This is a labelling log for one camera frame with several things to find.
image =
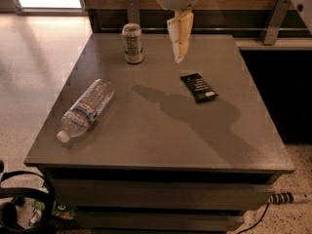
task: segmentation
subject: white soda can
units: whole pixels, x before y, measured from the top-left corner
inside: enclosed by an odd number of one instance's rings
[[[142,30],[136,23],[128,23],[123,28],[125,60],[135,64],[143,61],[143,46],[141,41]]]

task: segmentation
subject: floor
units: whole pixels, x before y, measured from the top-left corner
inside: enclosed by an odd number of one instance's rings
[[[0,159],[5,172],[28,170],[23,159],[31,147],[55,99],[92,34],[87,17],[18,17],[0,14]],[[312,144],[287,144],[296,171],[274,184],[276,192],[312,193]],[[39,188],[37,177],[20,176],[2,186]],[[19,221],[28,222],[30,210],[21,209]],[[264,211],[244,215],[252,226]],[[312,202],[270,205],[262,222],[247,233],[311,234]],[[64,233],[89,234],[89,230]]]

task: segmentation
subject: bottle label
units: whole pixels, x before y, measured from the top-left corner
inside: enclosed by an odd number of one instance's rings
[[[91,126],[91,124],[98,117],[96,109],[83,99],[79,100],[78,103],[75,104],[73,108],[70,109],[70,111],[82,116],[89,126]]]

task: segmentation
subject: clear water bottle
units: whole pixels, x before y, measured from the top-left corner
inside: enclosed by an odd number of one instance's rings
[[[97,79],[61,118],[58,140],[67,143],[72,137],[84,134],[113,95],[110,84]]]

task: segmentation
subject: black wire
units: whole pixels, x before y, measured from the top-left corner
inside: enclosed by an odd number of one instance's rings
[[[249,228],[247,228],[247,229],[241,230],[240,232],[238,232],[238,233],[236,233],[236,234],[240,234],[240,233],[243,233],[243,232],[246,232],[246,231],[248,231],[248,230],[251,230],[251,229],[255,228],[255,227],[263,220],[263,218],[264,218],[264,216],[265,216],[265,214],[266,214],[266,211],[267,211],[267,209],[269,208],[269,205],[270,205],[270,203],[266,203],[266,208],[265,208],[265,210],[264,210],[264,212],[263,212],[263,214],[262,214],[260,220],[259,220],[257,223],[255,223],[253,226],[251,226],[251,227],[249,227]]]

